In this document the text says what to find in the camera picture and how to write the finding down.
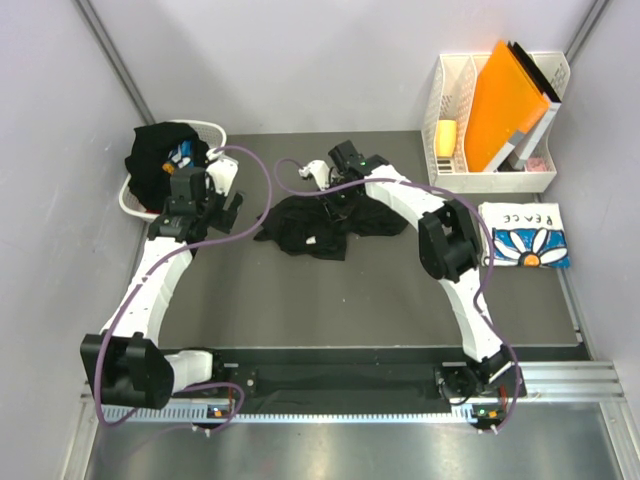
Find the black brushstroke print t-shirt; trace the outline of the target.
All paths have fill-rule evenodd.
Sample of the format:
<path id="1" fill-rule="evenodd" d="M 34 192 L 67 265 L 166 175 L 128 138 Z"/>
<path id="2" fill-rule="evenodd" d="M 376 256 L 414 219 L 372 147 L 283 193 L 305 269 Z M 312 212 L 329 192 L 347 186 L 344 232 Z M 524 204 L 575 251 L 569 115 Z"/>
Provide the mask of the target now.
<path id="1" fill-rule="evenodd" d="M 348 236 L 392 237 L 408 222 L 383 203 L 356 196 L 338 207 L 322 197 L 289 196 L 269 210 L 253 239 L 274 242 L 290 256 L 343 261 Z"/>

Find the black daisy print t-shirt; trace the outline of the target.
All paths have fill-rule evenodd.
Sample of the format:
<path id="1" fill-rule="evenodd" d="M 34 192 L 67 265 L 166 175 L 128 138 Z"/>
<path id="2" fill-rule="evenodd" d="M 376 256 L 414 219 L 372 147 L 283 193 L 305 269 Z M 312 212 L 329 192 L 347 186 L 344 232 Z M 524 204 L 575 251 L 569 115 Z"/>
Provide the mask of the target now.
<path id="1" fill-rule="evenodd" d="M 209 146 L 186 123 L 137 127 L 125 166 L 131 193 L 146 210 L 159 213 L 170 195 L 170 178 L 184 167 L 205 167 Z"/>

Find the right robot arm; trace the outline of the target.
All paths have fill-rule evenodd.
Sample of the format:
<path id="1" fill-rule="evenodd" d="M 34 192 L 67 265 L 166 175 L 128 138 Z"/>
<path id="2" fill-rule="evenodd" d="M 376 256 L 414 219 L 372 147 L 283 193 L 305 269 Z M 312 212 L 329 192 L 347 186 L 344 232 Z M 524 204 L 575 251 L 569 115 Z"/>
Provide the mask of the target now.
<path id="1" fill-rule="evenodd" d="M 457 321 L 467 358 L 467 395 L 487 396 L 512 381 L 507 397 L 522 391 L 514 348 L 495 327 L 484 290 L 491 270 L 480 273 L 479 230 L 487 232 L 477 209 L 440 187 L 417 184 L 379 155 L 364 157 L 345 141 L 329 151 L 333 164 L 314 160 L 303 177 L 328 197 L 365 196 L 398 214 L 418 235 L 419 260 L 444 289 Z"/>

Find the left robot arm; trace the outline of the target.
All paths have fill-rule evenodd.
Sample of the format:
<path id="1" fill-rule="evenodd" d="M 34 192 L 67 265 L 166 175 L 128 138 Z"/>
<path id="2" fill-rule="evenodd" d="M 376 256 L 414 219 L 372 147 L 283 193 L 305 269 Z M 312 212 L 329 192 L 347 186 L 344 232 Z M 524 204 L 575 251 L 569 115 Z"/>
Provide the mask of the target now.
<path id="1" fill-rule="evenodd" d="M 88 334 L 80 355 L 91 391 L 103 405 L 161 409 L 194 385 L 205 396 L 226 387 L 225 370 L 212 353 L 163 353 L 158 345 L 166 311 L 197 245 L 209 229 L 230 232 L 243 202 L 231 187 L 236 161 L 187 167 L 170 180 L 170 194 L 150 224 L 143 255 L 126 296 L 98 334 Z"/>

